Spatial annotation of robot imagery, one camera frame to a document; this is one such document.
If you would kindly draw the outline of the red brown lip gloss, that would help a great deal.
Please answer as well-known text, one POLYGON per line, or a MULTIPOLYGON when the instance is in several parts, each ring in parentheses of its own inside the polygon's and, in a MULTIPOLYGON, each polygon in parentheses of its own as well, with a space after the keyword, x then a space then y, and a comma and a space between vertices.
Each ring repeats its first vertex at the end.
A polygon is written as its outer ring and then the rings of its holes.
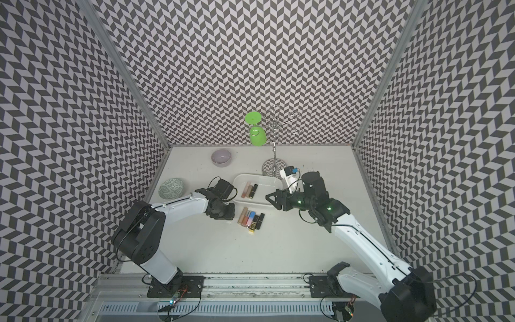
POLYGON ((251 213, 252 213, 251 211, 248 211, 246 216, 244 217, 244 220, 241 223, 241 225, 243 225, 244 227, 248 227, 248 220, 249 220, 251 213))

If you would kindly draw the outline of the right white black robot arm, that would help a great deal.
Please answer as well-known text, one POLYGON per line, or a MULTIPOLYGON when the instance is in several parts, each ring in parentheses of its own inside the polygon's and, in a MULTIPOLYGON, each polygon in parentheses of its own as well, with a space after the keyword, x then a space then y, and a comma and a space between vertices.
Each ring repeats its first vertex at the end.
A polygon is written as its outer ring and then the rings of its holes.
POLYGON ((437 310, 433 279, 413 268, 371 236, 342 202, 330 197, 319 172, 280 171, 287 188, 266 196, 277 210, 307 211, 314 222, 342 240, 370 269, 365 275, 340 262, 328 271, 333 292, 358 296, 377 307, 386 321, 426 321, 437 310))

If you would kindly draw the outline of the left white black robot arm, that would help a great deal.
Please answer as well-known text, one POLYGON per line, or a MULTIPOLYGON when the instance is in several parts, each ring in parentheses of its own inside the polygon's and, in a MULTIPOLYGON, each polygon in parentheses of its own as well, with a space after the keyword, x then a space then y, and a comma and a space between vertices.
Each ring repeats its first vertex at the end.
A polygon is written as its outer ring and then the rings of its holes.
POLYGON ((215 220, 233 220, 233 199, 238 190, 218 178, 215 186, 200 188, 186 197, 151 205, 136 202, 111 238, 115 252, 122 253, 154 280, 166 287, 181 283, 182 271, 164 253, 164 228, 187 217, 204 213, 215 220))

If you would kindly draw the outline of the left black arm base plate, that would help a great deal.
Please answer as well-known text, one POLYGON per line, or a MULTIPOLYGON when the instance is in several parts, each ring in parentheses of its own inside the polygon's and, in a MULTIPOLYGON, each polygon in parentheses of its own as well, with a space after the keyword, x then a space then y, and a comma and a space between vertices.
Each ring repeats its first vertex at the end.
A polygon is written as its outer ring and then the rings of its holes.
POLYGON ((168 284, 162 284, 152 278, 147 292, 147 298, 171 299, 175 294, 182 298, 200 298, 203 290, 205 277, 200 275, 175 276, 168 284))

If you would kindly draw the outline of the white plastic storage box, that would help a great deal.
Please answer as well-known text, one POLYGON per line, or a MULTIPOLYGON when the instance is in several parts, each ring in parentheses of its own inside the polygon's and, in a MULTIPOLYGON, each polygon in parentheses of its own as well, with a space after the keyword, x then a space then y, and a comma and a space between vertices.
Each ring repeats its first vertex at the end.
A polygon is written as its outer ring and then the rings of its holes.
POLYGON ((232 185, 238 190, 238 195, 234 198, 234 202, 263 207, 272 207, 266 200, 267 194, 275 192, 276 189, 283 189, 283 183, 279 178, 265 177, 257 174, 239 174, 234 178, 232 185), (253 199, 249 197, 241 198, 247 182, 250 182, 252 185, 258 184, 253 199))

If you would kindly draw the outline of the pink lip gloss tube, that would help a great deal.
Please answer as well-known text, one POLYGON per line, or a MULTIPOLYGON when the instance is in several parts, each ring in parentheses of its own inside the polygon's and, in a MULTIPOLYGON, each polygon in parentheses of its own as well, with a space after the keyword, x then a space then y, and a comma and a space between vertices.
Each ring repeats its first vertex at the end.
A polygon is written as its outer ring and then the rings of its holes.
POLYGON ((241 198, 243 198, 243 199, 246 198, 249 188, 250 188, 250 182, 247 182, 247 184, 245 185, 244 191, 241 194, 241 198))

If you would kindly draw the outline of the beige tan lipstick tube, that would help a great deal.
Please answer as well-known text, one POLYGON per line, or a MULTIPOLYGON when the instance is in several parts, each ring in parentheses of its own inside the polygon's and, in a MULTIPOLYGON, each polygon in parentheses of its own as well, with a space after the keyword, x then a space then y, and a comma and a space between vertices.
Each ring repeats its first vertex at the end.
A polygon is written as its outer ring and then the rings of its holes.
POLYGON ((244 207, 243 211, 241 212, 241 215, 238 219, 238 224, 244 225, 247 221, 247 216, 248 216, 248 207, 244 207))

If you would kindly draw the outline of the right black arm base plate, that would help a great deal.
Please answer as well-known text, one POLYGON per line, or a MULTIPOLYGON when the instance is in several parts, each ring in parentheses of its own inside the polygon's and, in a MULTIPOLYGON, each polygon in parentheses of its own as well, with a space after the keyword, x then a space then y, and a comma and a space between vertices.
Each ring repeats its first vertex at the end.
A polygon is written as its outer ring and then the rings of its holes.
POLYGON ((329 276, 308 275, 307 282, 311 297, 322 299, 323 297, 351 298, 352 294, 345 292, 335 278, 329 276))

